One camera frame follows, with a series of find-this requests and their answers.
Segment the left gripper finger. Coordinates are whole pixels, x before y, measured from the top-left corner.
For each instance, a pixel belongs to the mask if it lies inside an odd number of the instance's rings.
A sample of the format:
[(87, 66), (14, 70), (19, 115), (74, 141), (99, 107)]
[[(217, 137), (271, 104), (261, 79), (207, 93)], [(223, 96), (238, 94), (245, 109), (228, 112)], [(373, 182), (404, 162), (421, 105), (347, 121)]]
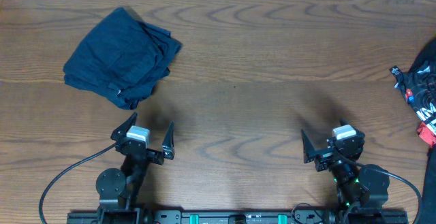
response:
[(119, 141), (127, 136), (129, 129), (136, 124), (138, 113), (134, 112), (124, 123), (119, 125), (111, 134), (110, 139)]
[(162, 142), (163, 156), (165, 159), (169, 159), (169, 160), (174, 159), (175, 151), (174, 151), (173, 136), (174, 136), (174, 122), (171, 121), (166, 136)]

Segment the black orange patterned sports jersey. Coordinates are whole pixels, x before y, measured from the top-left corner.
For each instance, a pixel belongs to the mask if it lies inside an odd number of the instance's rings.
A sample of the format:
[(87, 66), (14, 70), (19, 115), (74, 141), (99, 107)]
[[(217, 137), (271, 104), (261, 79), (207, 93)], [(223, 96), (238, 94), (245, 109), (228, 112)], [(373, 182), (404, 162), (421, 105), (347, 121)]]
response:
[(435, 38), (420, 51), (409, 71), (390, 68), (398, 89), (424, 125), (435, 133)]

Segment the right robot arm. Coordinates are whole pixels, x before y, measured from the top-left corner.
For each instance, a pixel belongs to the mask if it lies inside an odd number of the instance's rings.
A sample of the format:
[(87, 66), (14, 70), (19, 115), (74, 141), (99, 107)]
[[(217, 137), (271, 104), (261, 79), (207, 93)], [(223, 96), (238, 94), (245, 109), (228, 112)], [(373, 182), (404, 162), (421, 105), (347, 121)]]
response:
[(345, 121), (332, 130), (327, 147), (316, 150), (302, 131), (304, 162), (314, 162), (319, 172), (328, 170), (336, 182), (339, 207), (324, 215), (326, 223), (387, 223), (383, 205), (388, 200), (389, 177), (380, 167), (358, 166), (364, 134)]

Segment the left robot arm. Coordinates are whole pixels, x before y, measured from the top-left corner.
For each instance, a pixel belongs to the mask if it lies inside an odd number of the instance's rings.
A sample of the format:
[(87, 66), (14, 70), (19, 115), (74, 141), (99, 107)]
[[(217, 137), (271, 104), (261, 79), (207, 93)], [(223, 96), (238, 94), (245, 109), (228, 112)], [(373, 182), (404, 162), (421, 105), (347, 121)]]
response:
[(120, 168), (104, 170), (96, 180), (99, 193), (97, 224), (145, 224), (153, 222), (149, 210), (137, 202), (149, 165), (163, 165), (173, 160), (174, 123), (170, 122), (161, 150), (149, 148), (150, 131), (136, 125), (138, 114), (133, 113), (111, 134), (115, 150), (125, 159)]

